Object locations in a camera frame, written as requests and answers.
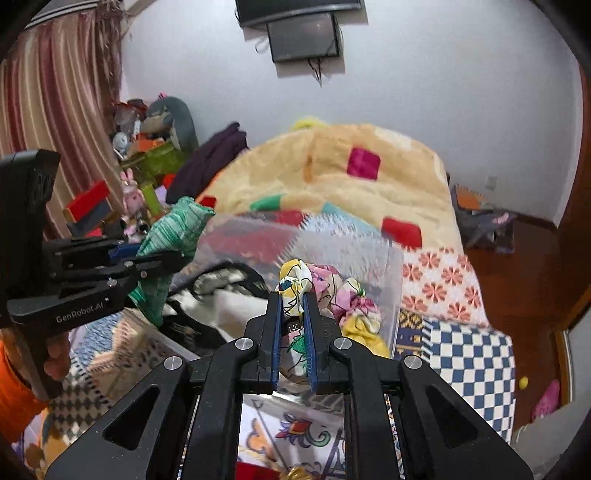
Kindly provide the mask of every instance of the metal screw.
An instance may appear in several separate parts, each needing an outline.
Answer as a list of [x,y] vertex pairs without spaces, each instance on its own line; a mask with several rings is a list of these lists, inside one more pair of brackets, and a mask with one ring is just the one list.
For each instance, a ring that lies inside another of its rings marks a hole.
[[409,355],[404,359],[404,365],[409,367],[412,370],[416,370],[417,368],[421,368],[423,361],[417,357],[416,355]]
[[176,370],[177,368],[179,368],[181,365],[183,364],[183,359],[180,358],[179,356],[169,356],[165,361],[164,361],[164,368],[166,370]]
[[236,340],[236,343],[234,343],[234,345],[236,345],[236,348],[238,348],[239,350],[248,350],[249,348],[252,348],[252,345],[254,344],[255,342],[253,342],[250,338],[247,337],[239,338],[238,340]]
[[333,342],[333,345],[338,350],[348,350],[353,345],[353,342],[346,337],[340,337]]

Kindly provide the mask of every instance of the green container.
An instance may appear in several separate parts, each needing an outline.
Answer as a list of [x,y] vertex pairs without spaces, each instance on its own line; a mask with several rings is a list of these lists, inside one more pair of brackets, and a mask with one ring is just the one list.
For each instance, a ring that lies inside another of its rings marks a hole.
[[121,167],[124,170],[131,168],[138,184],[151,183],[154,187],[158,187],[162,177],[167,173],[178,172],[187,157],[187,154],[174,148],[171,142],[166,142],[164,145],[121,162]]

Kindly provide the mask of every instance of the hand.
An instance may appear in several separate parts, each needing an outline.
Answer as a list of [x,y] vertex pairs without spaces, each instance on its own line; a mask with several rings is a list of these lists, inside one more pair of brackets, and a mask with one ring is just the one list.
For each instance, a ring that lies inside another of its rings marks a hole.
[[[24,369],[21,354],[18,351],[14,338],[14,331],[10,328],[3,329],[0,331],[0,338],[2,338],[4,343],[4,349],[12,369],[20,377],[28,380],[27,372]],[[43,370],[53,380],[60,381],[70,370],[70,341],[67,332],[47,339],[47,352],[49,353],[49,360],[43,365]]]

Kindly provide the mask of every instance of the striped curtain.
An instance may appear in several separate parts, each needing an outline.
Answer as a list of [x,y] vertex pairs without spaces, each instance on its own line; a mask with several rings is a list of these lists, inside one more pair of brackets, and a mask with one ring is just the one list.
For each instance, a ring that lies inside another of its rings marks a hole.
[[118,163],[108,133],[121,81],[118,2],[24,31],[0,66],[0,154],[44,148],[61,154],[46,237],[69,236],[62,210],[106,180],[121,211]]

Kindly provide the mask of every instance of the blanket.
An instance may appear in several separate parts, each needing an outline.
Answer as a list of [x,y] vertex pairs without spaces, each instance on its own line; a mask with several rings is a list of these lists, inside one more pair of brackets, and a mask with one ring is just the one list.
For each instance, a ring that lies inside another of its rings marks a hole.
[[[373,154],[371,168],[352,165],[354,149]],[[197,200],[205,196],[217,198],[220,213],[337,207],[378,230],[395,218],[418,225],[424,247],[462,251],[441,159],[416,140],[372,125],[276,137],[239,156]]]

